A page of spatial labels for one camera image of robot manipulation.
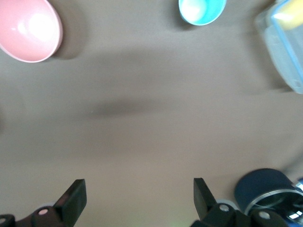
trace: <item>dark blue cup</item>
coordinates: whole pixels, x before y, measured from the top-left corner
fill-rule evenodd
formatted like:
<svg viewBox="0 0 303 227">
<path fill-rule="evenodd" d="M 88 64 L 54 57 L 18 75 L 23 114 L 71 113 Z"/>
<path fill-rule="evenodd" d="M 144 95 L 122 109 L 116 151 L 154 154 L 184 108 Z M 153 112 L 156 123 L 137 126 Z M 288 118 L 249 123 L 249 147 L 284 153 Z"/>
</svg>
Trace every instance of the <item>dark blue cup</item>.
<svg viewBox="0 0 303 227">
<path fill-rule="evenodd" d="M 258 169 L 244 175 L 234 196 L 241 211 L 270 209 L 285 220 L 303 225 L 303 192 L 285 174 L 275 169 Z"/>
</svg>

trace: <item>blue bowl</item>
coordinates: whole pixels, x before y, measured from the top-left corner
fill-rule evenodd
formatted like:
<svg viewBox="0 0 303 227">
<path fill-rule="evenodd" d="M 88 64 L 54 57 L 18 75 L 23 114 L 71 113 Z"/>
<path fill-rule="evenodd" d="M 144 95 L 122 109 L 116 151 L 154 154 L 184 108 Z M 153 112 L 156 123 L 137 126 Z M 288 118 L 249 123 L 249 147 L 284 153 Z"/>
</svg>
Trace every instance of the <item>blue bowl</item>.
<svg viewBox="0 0 303 227">
<path fill-rule="evenodd" d="M 207 25 L 223 12 L 226 0 L 179 0 L 182 18 L 192 25 Z"/>
</svg>

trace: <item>bowl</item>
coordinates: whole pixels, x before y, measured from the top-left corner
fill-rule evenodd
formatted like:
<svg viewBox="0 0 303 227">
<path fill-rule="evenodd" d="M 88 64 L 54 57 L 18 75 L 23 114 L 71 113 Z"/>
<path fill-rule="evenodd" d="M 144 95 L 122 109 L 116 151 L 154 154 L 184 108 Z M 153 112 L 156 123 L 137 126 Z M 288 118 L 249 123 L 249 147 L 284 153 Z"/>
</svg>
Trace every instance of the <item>bowl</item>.
<svg viewBox="0 0 303 227">
<path fill-rule="evenodd" d="M 181 17 L 192 25 L 207 25 L 223 12 L 226 0 L 179 0 Z"/>
<path fill-rule="evenodd" d="M 0 48 L 24 62 L 52 56 L 62 42 L 62 23 L 47 0 L 0 0 Z"/>
</svg>

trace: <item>clear plastic container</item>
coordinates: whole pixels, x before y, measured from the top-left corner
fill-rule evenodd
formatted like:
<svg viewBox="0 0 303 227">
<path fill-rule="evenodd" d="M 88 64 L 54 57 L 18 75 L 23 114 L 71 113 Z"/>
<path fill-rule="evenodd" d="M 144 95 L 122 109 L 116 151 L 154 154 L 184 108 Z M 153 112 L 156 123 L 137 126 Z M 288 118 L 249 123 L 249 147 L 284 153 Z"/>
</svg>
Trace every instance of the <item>clear plastic container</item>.
<svg viewBox="0 0 303 227">
<path fill-rule="evenodd" d="M 282 78 L 303 94 L 303 0 L 277 0 L 256 24 Z"/>
</svg>

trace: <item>yellow object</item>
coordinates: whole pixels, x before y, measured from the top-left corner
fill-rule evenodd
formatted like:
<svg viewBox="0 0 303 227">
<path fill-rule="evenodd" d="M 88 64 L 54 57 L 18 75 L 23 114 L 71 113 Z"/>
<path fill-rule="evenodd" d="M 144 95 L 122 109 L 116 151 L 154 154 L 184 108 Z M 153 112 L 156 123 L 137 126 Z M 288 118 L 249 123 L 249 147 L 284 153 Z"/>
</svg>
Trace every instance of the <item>yellow object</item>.
<svg viewBox="0 0 303 227">
<path fill-rule="evenodd" d="M 274 15 L 284 30 L 291 30 L 303 24 L 303 0 L 290 0 Z"/>
</svg>

